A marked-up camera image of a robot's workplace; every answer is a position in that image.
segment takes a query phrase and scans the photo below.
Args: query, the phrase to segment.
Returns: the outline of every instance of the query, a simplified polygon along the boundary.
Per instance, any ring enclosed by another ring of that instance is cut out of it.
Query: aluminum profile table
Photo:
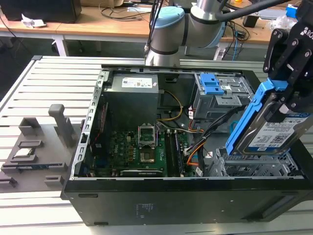
[[[101,64],[142,65],[142,59],[97,57],[35,57],[0,102],[0,165],[20,134],[23,117],[54,124],[52,103],[63,103],[72,123],[85,118]],[[259,62],[181,60],[182,66],[252,70],[266,79]],[[301,139],[313,153],[313,132]],[[3,235],[138,235],[138,234],[313,234],[313,202],[303,202],[272,222],[193,225],[87,227],[59,191],[0,194],[0,234]]]

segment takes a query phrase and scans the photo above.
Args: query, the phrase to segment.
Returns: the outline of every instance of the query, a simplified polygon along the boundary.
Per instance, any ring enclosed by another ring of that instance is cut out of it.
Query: computer case
[[[20,21],[22,14],[45,22],[74,23],[82,11],[80,0],[0,0],[9,21]]]
[[[167,107],[164,94],[160,91],[168,89],[169,84],[173,85],[173,89],[176,87],[176,90],[171,90],[174,94],[178,93],[178,90],[187,91],[187,88],[196,93],[194,74],[213,73],[220,78],[220,82],[222,79],[232,79],[233,76],[242,78],[242,81],[246,81],[244,86],[253,93],[259,86],[255,74],[245,70],[103,66],[70,166],[69,179],[62,192],[63,199],[70,200],[87,226],[265,222],[273,220],[303,201],[313,199],[313,158],[300,140],[293,144],[287,156],[276,159],[290,169],[287,169],[288,173],[278,176],[271,173],[276,163],[267,165],[268,169],[262,174],[248,175],[247,167],[241,167],[237,163],[253,164],[255,159],[240,159],[234,156],[224,157],[223,160],[222,168],[228,175],[218,174],[220,171],[217,171],[217,164],[213,164],[212,168],[208,169],[209,174],[203,176],[191,174],[180,177],[127,178],[119,177],[115,173],[110,177],[86,174],[89,163],[84,159],[92,155],[90,150],[98,132],[92,131],[95,129],[93,126],[97,120],[104,119],[101,116],[110,114],[110,105],[116,105],[111,101],[107,102],[105,95],[109,90],[106,86],[113,79],[111,74],[116,70],[118,73],[125,72],[125,77],[129,76],[128,74],[137,74],[140,77],[144,77],[145,73],[158,74],[159,109]],[[195,100],[195,96],[191,95],[189,102]],[[97,114],[97,109],[100,108],[101,111],[104,105],[109,111],[103,108],[105,113]],[[227,138],[222,139],[224,135],[216,133],[210,138],[206,146],[208,153],[225,144]]]

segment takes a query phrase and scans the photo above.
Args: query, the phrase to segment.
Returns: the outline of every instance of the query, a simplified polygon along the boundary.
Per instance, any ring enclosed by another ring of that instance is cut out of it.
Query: desk leg
[[[101,42],[100,41],[96,41],[96,51],[101,52]]]
[[[55,40],[60,56],[68,56],[67,43],[63,39]]]
[[[12,48],[11,37],[1,37],[1,42],[4,43],[8,48]]]
[[[185,55],[190,54],[190,47],[185,46]]]
[[[226,51],[226,48],[227,48],[227,44],[219,43],[218,46],[217,46],[217,49],[215,51],[215,55],[214,55],[214,59],[213,60],[222,60],[223,56],[224,56],[224,53]]]

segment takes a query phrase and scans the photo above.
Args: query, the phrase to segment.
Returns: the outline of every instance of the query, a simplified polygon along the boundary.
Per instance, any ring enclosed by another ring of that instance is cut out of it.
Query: black box
[[[30,19],[74,23],[82,7],[80,0],[0,0],[9,21],[20,21],[22,14]]]
[[[259,19],[258,16],[245,16],[243,25],[244,27],[254,28],[258,19]]]

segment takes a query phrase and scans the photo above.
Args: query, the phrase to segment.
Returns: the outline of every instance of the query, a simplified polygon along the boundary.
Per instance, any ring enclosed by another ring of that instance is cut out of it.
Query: hard drive label
[[[152,88],[152,78],[149,77],[124,77],[122,87]]]
[[[281,123],[266,122],[249,144],[249,148],[267,151],[281,147],[293,134],[294,126],[304,122],[309,114],[288,115]]]

